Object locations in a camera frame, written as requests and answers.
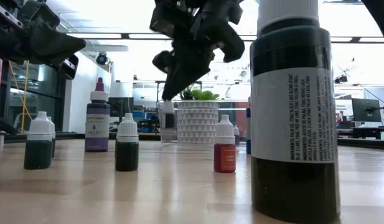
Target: desk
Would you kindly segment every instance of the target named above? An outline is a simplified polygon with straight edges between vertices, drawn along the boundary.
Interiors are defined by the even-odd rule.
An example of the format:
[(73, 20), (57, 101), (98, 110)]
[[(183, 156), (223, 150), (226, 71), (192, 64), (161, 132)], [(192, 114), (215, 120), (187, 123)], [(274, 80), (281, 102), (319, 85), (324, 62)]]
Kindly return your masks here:
[[(24, 170), (24, 144), (0, 150), (0, 224), (281, 224), (251, 207), (249, 155), (213, 171), (213, 147), (141, 141), (139, 169), (115, 172), (109, 151), (56, 142), (52, 166)], [(339, 147), (342, 224), (384, 224), (384, 151)]]
[(384, 127), (378, 128), (353, 128), (353, 138), (376, 138), (381, 139), (381, 133), (384, 132)]

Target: plant pot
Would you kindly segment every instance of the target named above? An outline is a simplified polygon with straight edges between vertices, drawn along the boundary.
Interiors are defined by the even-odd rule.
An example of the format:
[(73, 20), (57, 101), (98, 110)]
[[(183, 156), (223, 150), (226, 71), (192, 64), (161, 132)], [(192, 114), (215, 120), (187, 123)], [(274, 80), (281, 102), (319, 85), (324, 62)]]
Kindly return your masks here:
[(183, 101), (177, 111), (177, 138), (182, 143), (214, 143), (218, 103)]

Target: potted plant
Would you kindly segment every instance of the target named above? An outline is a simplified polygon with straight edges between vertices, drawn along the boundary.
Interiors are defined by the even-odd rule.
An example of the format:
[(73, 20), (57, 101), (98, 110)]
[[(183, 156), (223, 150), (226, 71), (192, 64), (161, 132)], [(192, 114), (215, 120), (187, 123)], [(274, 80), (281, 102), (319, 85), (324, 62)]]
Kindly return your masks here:
[(178, 105), (177, 138), (183, 143), (214, 143), (218, 123), (219, 97), (211, 91), (192, 90), (181, 92), (183, 101)]

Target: purple label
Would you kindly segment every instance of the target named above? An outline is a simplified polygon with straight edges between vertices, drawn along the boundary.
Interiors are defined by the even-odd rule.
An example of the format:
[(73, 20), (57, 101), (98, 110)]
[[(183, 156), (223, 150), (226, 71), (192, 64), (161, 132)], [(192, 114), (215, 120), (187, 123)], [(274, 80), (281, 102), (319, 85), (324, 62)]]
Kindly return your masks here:
[(110, 114), (110, 109), (87, 108), (87, 114)]
[(108, 148), (108, 138), (85, 138), (86, 151), (107, 151)]

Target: green plant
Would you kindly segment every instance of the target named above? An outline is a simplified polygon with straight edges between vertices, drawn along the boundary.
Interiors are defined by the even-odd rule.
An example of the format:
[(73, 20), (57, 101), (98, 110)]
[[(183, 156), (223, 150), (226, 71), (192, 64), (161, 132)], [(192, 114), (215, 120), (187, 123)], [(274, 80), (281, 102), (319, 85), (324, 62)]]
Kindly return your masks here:
[(192, 87), (189, 86), (179, 93), (181, 100), (193, 100)]
[(217, 100), (219, 97), (219, 94), (213, 94), (210, 90), (193, 90), (192, 95), (195, 100)]

